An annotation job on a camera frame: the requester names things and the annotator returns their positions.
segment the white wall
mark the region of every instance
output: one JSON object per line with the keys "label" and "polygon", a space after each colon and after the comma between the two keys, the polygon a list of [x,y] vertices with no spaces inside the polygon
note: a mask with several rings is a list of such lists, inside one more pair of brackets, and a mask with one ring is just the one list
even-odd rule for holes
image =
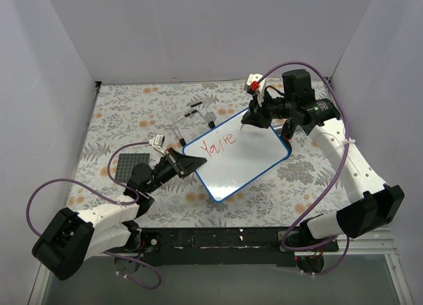
{"label": "white wall", "polygon": [[50,0],[104,83],[213,81],[303,60],[332,75],[370,0]]}
{"label": "white wall", "polygon": [[423,0],[372,0],[333,76],[353,137],[405,199],[391,224],[401,267],[423,304]]}
{"label": "white wall", "polygon": [[[0,26],[0,304],[26,304],[39,265],[26,203],[42,182],[70,177],[95,84],[49,0],[0,0]],[[66,189],[36,198],[39,231]]]}

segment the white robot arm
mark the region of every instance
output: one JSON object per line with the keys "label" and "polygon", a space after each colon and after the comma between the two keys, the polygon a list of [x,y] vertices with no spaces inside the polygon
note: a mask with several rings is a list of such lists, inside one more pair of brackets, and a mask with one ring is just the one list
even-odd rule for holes
{"label": "white robot arm", "polygon": [[136,249],[139,227],[134,219],[145,214],[153,204],[150,193],[174,176],[184,178],[207,162],[205,158],[183,155],[172,148],[165,152],[161,148],[163,141],[164,137],[157,135],[150,142],[163,156],[153,169],[144,163],[133,168],[127,184],[130,188],[119,196],[118,205],[105,203],[79,212],[61,209],[40,235],[32,255],[58,279],[65,280],[93,255],[115,247]]}
{"label": "white robot arm", "polygon": [[245,84],[253,98],[241,121],[243,125],[267,128],[273,119],[287,119],[281,138],[289,147],[289,140],[300,125],[335,169],[344,156],[344,145],[350,144],[340,179],[351,205],[303,221],[299,232],[288,237],[289,246],[309,246],[322,238],[339,234],[356,238],[391,222],[404,199],[402,189],[399,186],[389,187],[364,159],[355,141],[346,140],[339,111],[329,99],[315,99],[310,74],[304,69],[284,73],[285,92],[277,98],[272,98],[266,87],[262,88],[254,80],[251,82],[252,76]]}

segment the table surface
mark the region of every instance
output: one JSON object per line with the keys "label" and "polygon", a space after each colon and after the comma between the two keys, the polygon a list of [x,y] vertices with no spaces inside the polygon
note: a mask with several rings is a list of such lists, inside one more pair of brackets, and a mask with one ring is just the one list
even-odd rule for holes
{"label": "table surface", "polygon": [[[280,90],[277,80],[269,81]],[[322,82],[313,81],[317,98],[328,97]],[[169,115],[201,100],[200,111],[216,125],[248,106],[250,96],[242,82],[181,83],[165,85],[102,85],[75,179],[115,199],[123,189],[107,176],[106,165],[115,149],[128,143],[165,135],[165,146],[181,151],[178,139],[167,127]],[[186,142],[209,128],[197,115],[178,123]],[[334,170],[323,152],[304,132],[297,131],[291,156],[245,186],[223,203],[216,203],[195,174],[184,180],[173,178],[153,192],[148,213],[136,221],[141,227],[219,227],[289,226],[324,190]],[[150,153],[150,166],[160,159],[151,147],[132,147],[123,153]],[[112,174],[116,171],[117,157]],[[103,200],[72,185],[68,207],[82,210],[98,206]],[[338,182],[310,216],[341,209],[348,204],[346,192]]]}

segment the purple cable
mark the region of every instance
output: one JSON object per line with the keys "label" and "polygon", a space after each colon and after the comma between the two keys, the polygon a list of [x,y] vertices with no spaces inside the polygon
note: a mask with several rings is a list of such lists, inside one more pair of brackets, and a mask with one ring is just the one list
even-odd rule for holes
{"label": "purple cable", "polygon": [[[126,186],[126,185],[124,185],[124,184],[121,184],[121,183],[119,183],[118,181],[116,181],[113,177],[112,177],[112,175],[110,174],[110,165],[112,164],[112,161],[113,161],[113,158],[120,152],[120,151],[122,151],[123,149],[126,149],[126,148],[129,148],[129,147],[133,147],[133,146],[136,146],[136,145],[146,145],[146,144],[148,144],[148,142],[147,141],[143,141],[143,142],[136,142],[136,143],[130,143],[129,145],[124,145],[123,147],[120,147],[119,149],[117,149],[116,151],[114,151],[114,153],[112,154],[112,156],[110,157],[110,160],[108,161],[108,164],[107,164],[107,174],[108,174],[108,177],[114,182],[114,183],[116,183],[116,184],[118,184],[119,186],[122,186],[122,187],[124,187],[124,188],[126,188],[126,189],[128,189],[128,190],[130,190],[130,191],[134,191],[132,188],[130,188],[129,186]],[[105,201],[108,201],[109,203],[112,203],[112,204],[115,204],[115,205],[117,205],[118,204],[118,202],[117,201],[114,201],[113,199],[110,199],[110,198],[108,198],[108,197],[106,197],[106,196],[104,196],[103,194],[100,194],[98,191],[96,191],[95,189],[92,189],[91,187],[89,187],[88,185],[85,185],[84,183],[81,183],[81,182],[78,182],[78,181],[76,181],[76,180],[72,180],[72,179],[70,179],[70,178],[56,178],[55,180],[51,180],[51,181],[48,181],[48,182],[46,182],[46,183],[44,183],[44,184],[42,184],[39,188],[37,188],[35,191],[34,191],[34,193],[32,193],[32,195],[31,195],[31,197],[29,197],[29,200],[28,200],[28,204],[26,205],[26,222],[28,223],[28,226],[29,226],[29,228],[32,230],[32,232],[33,233],[35,233],[37,236],[41,236],[41,233],[39,233],[35,228],[34,228],[34,225],[32,224],[32,222],[31,222],[31,219],[30,219],[30,215],[29,215],[29,210],[30,210],[30,208],[31,208],[31,204],[32,204],[32,201],[34,200],[34,198],[35,198],[35,196],[37,195],[37,193],[41,190],[41,189],[43,189],[43,188],[45,188],[47,185],[50,185],[50,184],[53,184],[53,183],[56,183],[56,182],[69,182],[69,183],[74,183],[74,184],[77,184],[77,185],[79,185],[79,186],[81,186],[81,187],[83,187],[83,188],[85,188],[85,189],[87,189],[87,190],[89,190],[91,193],[93,193],[93,194],[95,194],[95,195],[97,195],[97,196],[99,196],[101,199],[103,199],[103,200],[105,200]],[[134,203],[136,203],[137,201],[138,201],[138,199],[139,199],[139,193],[138,192],[136,192],[136,191],[134,191],[135,192],[135,194],[136,194],[136,198],[135,198],[135,200],[133,200],[133,201],[127,201],[127,202],[121,202],[120,204],[122,205],[122,206],[126,206],[126,205],[132,205],[132,204],[134,204]]]}
{"label": "purple cable", "polygon": [[110,255],[112,257],[119,257],[120,259],[123,259],[123,260],[133,261],[133,262],[136,262],[136,263],[139,263],[139,264],[143,265],[144,267],[148,267],[149,269],[153,270],[154,273],[157,274],[157,277],[159,278],[159,282],[156,285],[147,285],[145,283],[142,283],[140,280],[136,279],[135,277],[132,277],[131,275],[128,275],[128,274],[125,274],[123,272],[118,271],[118,273],[121,276],[123,276],[123,277],[126,276],[126,278],[128,278],[129,280],[137,283],[138,285],[142,286],[143,288],[146,288],[147,290],[154,290],[154,289],[158,288],[161,285],[162,277],[161,277],[161,274],[160,274],[159,270],[157,270],[156,268],[152,267],[150,264],[148,264],[146,262],[142,262],[141,260],[138,260],[138,259],[134,259],[133,257],[125,257],[123,255],[114,254],[112,252],[103,252],[103,253],[104,254],[107,254],[107,255]]}
{"label": "purple cable", "polygon": [[[330,94],[332,95],[332,97],[333,97],[333,99],[335,101],[335,104],[338,106],[338,108],[340,110],[340,113],[342,115],[342,119],[344,120],[345,138],[348,140],[350,138],[350,123],[348,121],[348,117],[346,115],[346,112],[344,111],[344,108],[342,107],[342,104],[339,102],[338,97],[336,96],[335,91],[333,90],[333,88],[331,87],[331,85],[329,84],[329,82],[325,79],[325,77],[322,75],[322,73],[320,73],[312,65],[310,65],[308,63],[305,63],[305,62],[300,62],[300,61],[289,61],[289,62],[285,62],[285,63],[279,64],[279,65],[275,66],[273,69],[269,70],[269,72],[267,72],[266,74],[264,74],[258,80],[258,83],[260,83],[261,81],[263,81],[267,76],[269,76],[270,74],[272,74],[275,70],[280,69],[281,67],[284,67],[284,66],[287,66],[287,65],[303,65],[303,66],[306,66],[309,69],[311,69],[312,71],[314,71],[317,74],[317,76],[320,77],[320,79],[326,85],[326,87],[328,88]],[[304,217],[306,217],[322,201],[322,199],[326,196],[326,194],[330,191],[330,189],[332,189],[333,185],[336,183],[337,179],[339,178],[342,169],[344,168],[346,159],[348,157],[348,149],[349,148],[350,148],[349,144],[346,143],[345,146],[344,146],[344,154],[342,155],[342,159],[341,159],[341,162],[339,164],[339,167],[336,170],[333,179],[330,181],[330,183],[326,187],[326,189],[322,192],[322,194],[320,194],[320,196],[318,196],[318,198],[316,198],[316,200],[313,202],[313,204],[309,208],[307,208],[304,211],[304,213],[302,213],[293,222],[293,224],[286,231],[284,237],[282,238],[282,246],[284,247],[284,249],[286,249],[288,251],[294,251],[294,252],[300,252],[300,251],[305,251],[305,250],[312,250],[312,249],[320,248],[321,246],[324,246],[325,244],[328,244],[329,242],[333,241],[336,238],[334,236],[332,238],[329,238],[329,239],[321,242],[320,244],[314,244],[312,246],[306,246],[306,247],[300,247],[300,248],[289,247],[285,243],[286,239],[288,238],[288,236],[292,232],[292,230],[303,220]],[[328,272],[332,271],[335,267],[337,267],[343,261],[343,259],[345,258],[346,252],[348,251],[349,245],[350,245],[350,241],[349,241],[349,238],[347,237],[347,245],[346,245],[345,252],[342,255],[342,257],[338,260],[338,262],[335,263],[334,267],[332,267],[331,269],[328,269],[326,271],[321,272],[321,274],[325,274],[325,273],[328,273]]]}

